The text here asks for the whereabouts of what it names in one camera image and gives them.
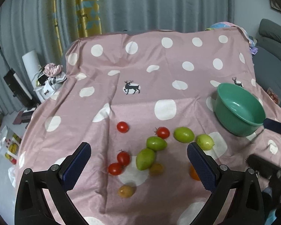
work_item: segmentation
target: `white polka dot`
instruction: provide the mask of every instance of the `white polka dot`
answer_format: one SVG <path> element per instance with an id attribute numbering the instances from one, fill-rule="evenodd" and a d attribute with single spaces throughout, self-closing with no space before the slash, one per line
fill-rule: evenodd
<path id="1" fill-rule="evenodd" d="M 173 41 L 170 39 L 170 38 L 168 38 L 168 37 L 164 37 L 164 38 L 162 38 L 162 40 L 161 40 L 161 44 L 162 44 L 162 46 L 164 47 L 164 48 L 171 48 L 172 47 L 172 45 L 173 45 Z"/>
<path id="2" fill-rule="evenodd" d="M 125 168 L 125 171 L 118 175 L 119 180 L 132 187 L 139 186 L 149 177 L 149 169 L 140 171 L 136 167 L 136 156 L 131 157 L 131 163 Z"/>
<path id="3" fill-rule="evenodd" d="M 256 87 L 256 80 L 255 79 L 251 79 L 251 84 Z"/>
<path id="4" fill-rule="evenodd" d="M 174 100 L 159 100 L 154 107 L 155 116 L 159 120 L 172 119 L 177 112 L 176 103 Z"/>
<path id="5" fill-rule="evenodd" d="M 220 35 L 218 37 L 218 40 L 220 41 L 220 43 L 227 43 L 228 42 L 228 37 L 225 35 Z"/>
<path id="6" fill-rule="evenodd" d="M 278 152 L 278 146 L 273 140 L 268 141 L 268 146 L 270 146 L 270 152 L 273 153 L 274 155 Z"/>
<path id="7" fill-rule="evenodd" d="M 147 68 L 147 72 L 150 73 L 152 71 L 155 71 L 155 70 L 158 70 L 159 69 L 159 66 L 158 65 L 150 65 L 148 68 Z"/>
<path id="8" fill-rule="evenodd" d="M 52 132 L 58 128 L 60 123 L 61 123 L 60 116 L 49 117 L 45 121 L 45 129 L 47 130 L 47 132 Z"/>
<path id="9" fill-rule="evenodd" d="M 206 99 L 206 105 L 207 105 L 209 110 L 214 112 L 215 100 L 212 99 L 210 96 L 207 97 L 207 99 Z"/>
<path id="10" fill-rule="evenodd" d="M 58 91 L 58 92 L 55 92 L 53 95 L 50 96 L 50 98 L 51 98 L 52 100 L 56 101 L 57 98 L 58 98 L 58 96 L 59 96 L 59 93 L 60 93 L 59 91 Z"/>
<path id="11" fill-rule="evenodd" d="M 214 141 L 214 146 L 209 151 L 204 151 L 206 155 L 211 156 L 213 159 L 221 157 L 227 150 L 227 144 L 222 135 L 219 132 L 213 132 L 209 134 Z"/>
<path id="12" fill-rule="evenodd" d="M 96 114 L 96 116 L 93 119 L 94 123 L 100 122 L 105 118 L 108 118 L 110 114 L 110 106 L 108 103 L 106 103 L 101 109 L 100 111 Z"/>
<path id="13" fill-rule="evenodd" d="M 21 154 L 21 156 L 19 157 L 19 159 L 18 159 L 19 168 L 22 168 L 24 166 L 24 163 L 25 163 L 25 153 L 26 153 L 26 151 L 23 152 Z"/>
<path id="14" fill-rule="evenodd" d="M 215 69 L 221 70 L 221 69 L 223 68 L 223 62 L 222 62 L 222 60 L 221 60 L 221 59 L 218 59 L 218 58 L 214 59 L 214 60 L 213 60 L 213 66 L 214 66 Z"/>
<path id="15" fill-rule="evenodd" d="M 260 98 L 258 98 L 258 101 L 260 102 L 260 104 L 263 106 L 263 102 Z"/>
<path id="16" fill-rule="evenodd" d="M 103 222 L 94 217 L 84 217 L 84 220 L 86 220 L 89 225 L 104 225 Z"/>
<path id="17" fill-rule="evenodd" d="M 68 63 L 74 66 L 77 63 L 78 60 L 78 54 L 77 53 L 71 53 L 68 56 Z"/>
<path id="18" fill-rule="evenodd" d="M 103 47 L 99 44 L 96 44 L 92 47 L 90 52 L 92 53 L 93 56 L 99 57 L 103 54 Z"/>
<path id="19" fill-rule="evenodd" d="M 183 69 L 185 69 L 186 71 L 193 71 L 194 70 L 194 65 L 191 62 L 184 62 L 182 64 Z"/>
<path id="20" fill-rule="evenodd" d="M 214 86 L 214 87 L 218 87 L 220 82 L 217 82 L 215 80 L 211 80 L 210 83 Z"/>
<path id="21" fill-rule="evenodd" d="M 179 81 L 179 80 L 175 80 L 172 83 L 172 86 L 177 90 L 183 90 L 183 91 L 188 88 L 187 83 L 185 83 L 183 81 Z"/>
<path id="22" fill-rule="evenodd" d="M 84 73 L 79 73 L 75 76 L 75 79 L 77 79 L 78 81 L 84 80 L 85 78 L 86 78 L 86 75 Z"/>
<path id="23" fill-rule="evenodd" d="M 179 217 L 177 225 L 190 225 L 199 214 L 206 202 L 196 202 L 191 204 Z"/>
<path id="24" fill-rule="evenodd" d="M 80 97 L 91 96 L 94 92 L 95 92 L 95 88 L 93 86 L 92 87 L 83 88 L 83 89 L 80 90 L 79 96 Z"/>
<path id="25" fill-rule="evenodd" d="M 194 44 L 194 46 L 197 46 L 197 47 L 200 47 L 203 45 L 202 40 L 198 37 L 193 38 L 192 43 Z"/>
<path id="26" fill-rule="evenodd" d="M 60 165 L 65 160 L 65 157 L 58 159 L 54 164 Z"/>
<path id="27" fill-rule="evenodd" d="M 126 52 L 128 54 L 133 55 L 134 53 L 136 53 L 138 51 L 138 45 L 136 42 L 134 41 L 130 41 L 127 45 L 126 45 Z"/>
<path id="28" fill-rule="evenodd" d="M 138 86 L 138 89 L 140 90 L 141 89 L 141 86 L 139 84 L 136 84 L 136 83 L 130 83 L 131 86 Z M 127 90 L 125 89 L 125 86 L 123 87 L 123 92 L 125 92 L 125 94 L 127 94 Z M 133 93 L 138 93 L 139 91 L 138 90 L 134 90 L 134 89 L 128 89 L 128 94 L 133 94 Z"/>
<path id="29" fill-rule="evenodd" d="M 111 71 L 108 72 L 108 75 L 109 76 L 113 76 L 113 75 L 116 75 L 116 74 L 118 74 L 120 72 L 121 72 L 120 70 L 111 70 Z"/>
<path id="30" fill-rule="evenodd" d="M 246 136 L 246 138 L 249 140 L 249 141 L 252 141 L 254 138 L 256 138 L 257 134 L 254 132 L 253 134 L 249 135 L 249 136 Z"/>
<path id="31" fill-rule="evenodd" d="M 242 63 L 246 63 L 246 60 L 244 59 L 244 55 L 242 53 L 239 54 L 239 59 Z"/>

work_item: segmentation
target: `green tomato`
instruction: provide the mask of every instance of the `green tomato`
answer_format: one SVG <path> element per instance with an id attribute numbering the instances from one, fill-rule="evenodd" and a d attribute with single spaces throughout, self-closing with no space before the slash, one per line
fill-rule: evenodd
<path id="1" fill-rule="evenodd" d="M 142 149 L 136 156 L 136 167 L 143 171 L 150 168 L 155 161 L 155 152 L 149 148 Z"/>
<path id="2" fill-rule="evenodd" d="M 157 136 L 147 138 L 147 148 L 154 151 L 162 151 L 167 147 L 167 142 Z"/>
<path id="3" fill-rule="evenodd" d="M 203 151 L 209 151 L 214 146 L 212 137 L 207 134 L 200 134 L 196 137 L 196 143 L 201 147 Z"/>
<path id="4" fill-rule="evenodd" d="M 174 131 L 174 138 L 182 143 L 190 143 L 194 140 L 195 135 L 189 128 L 179 127 Z"/>

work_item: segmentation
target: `plastic bowl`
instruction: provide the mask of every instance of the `plastic bowl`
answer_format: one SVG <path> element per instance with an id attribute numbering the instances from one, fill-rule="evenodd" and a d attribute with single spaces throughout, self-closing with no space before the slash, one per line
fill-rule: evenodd
<path id="1" fill-rule="evenodd" d="M 244 88 L 230 83 L 217 87 L 215 114 L 228 131 L 241 137 L 253 134 L 265 119 L 260 102 Z"/>

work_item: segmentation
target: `polka dot tablecloth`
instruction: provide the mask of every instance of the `polka dot tablecloth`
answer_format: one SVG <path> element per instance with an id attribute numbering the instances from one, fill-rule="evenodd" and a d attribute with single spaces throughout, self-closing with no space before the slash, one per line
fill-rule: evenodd
<path id="1" fill-rule="evenodd" d="M 186 126 L 195 135 L 209 134 L 215 145 L 206 153 L 232 170 L 246 170 L 251 153 L 281 165 L 280 135 L 261 127 L 236 137 L 214 114 L 216 89 L 229 82 L 250 91 L 267 117 L 281 121 L 281 108 L 256 83 L 248 42 L 237 28 L 84 38 L 72 45 L 66 59 L 67 81 L 35 111 L 22 141 L 17 182 L 25 168 L 47 170 L 81 142 L 90 143 L 92 156 L 68 192 L 89 224 L 188 225 L 204 206 L 210 192 L 189 176 L 187 144 L 172 135 L 156 155 L 165 166 L 162 175 L 151 177 L 148 170 L 136 168 L 136 155 L 157 127 L 173 133 Z M 120 121 L 130 126 L 125 134 L 116 130 Z M 129 152 L 131 163 L 121 175 L 108 175 L 119 150 Z M 123 184 L 136 188 L 129 199 L 117 194 Z M 63 223 L 45 195 L 54 217 Z"/>

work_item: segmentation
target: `red tomato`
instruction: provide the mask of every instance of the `red tomato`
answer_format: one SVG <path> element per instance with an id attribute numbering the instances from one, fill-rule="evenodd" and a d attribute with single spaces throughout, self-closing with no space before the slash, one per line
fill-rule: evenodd
<path id="1" fill-rule="evenodd" d="M 122 171 L 123 171 L 122 165 L 117 162 L 111 163 L 108 167 L 108 172 L 114 176 L 120 175 Z"/>
<path id="2" fill-rule="evenodd" d="M 170 131 L 166 127 L 159 127 L 156 129 L 155 134 L 162 139 L 166 139 L 170 136 Z"/>
<path id="3" fill-rule="evenodd" d="M 129 125 L 126 122 L 119 122 L 117 124 L 117 130 L 119 130 L 121 133 L 126 133 L 129 130 Z"/>
<path id="4" fill-rule="evenodd" d="M 117 155 L 118 162 L 123 166 L 128 166 L 130 163 L 130 156 L 127 152 L 122 151 Z"/>

